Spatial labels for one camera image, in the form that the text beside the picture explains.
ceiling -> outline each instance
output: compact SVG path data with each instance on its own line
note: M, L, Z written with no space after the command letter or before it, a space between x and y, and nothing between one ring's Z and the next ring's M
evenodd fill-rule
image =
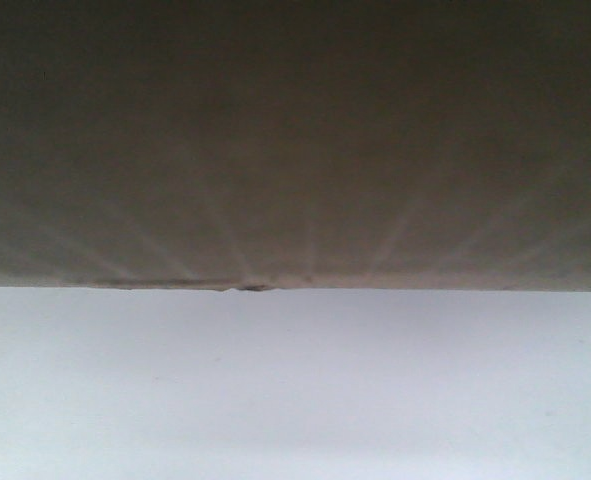
M0 4L0 285L591 290L591 2Z

white wall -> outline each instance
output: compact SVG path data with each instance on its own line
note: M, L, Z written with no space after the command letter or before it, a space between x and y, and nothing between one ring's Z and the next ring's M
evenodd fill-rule
M591 480L591 294L0 289L0 479Z

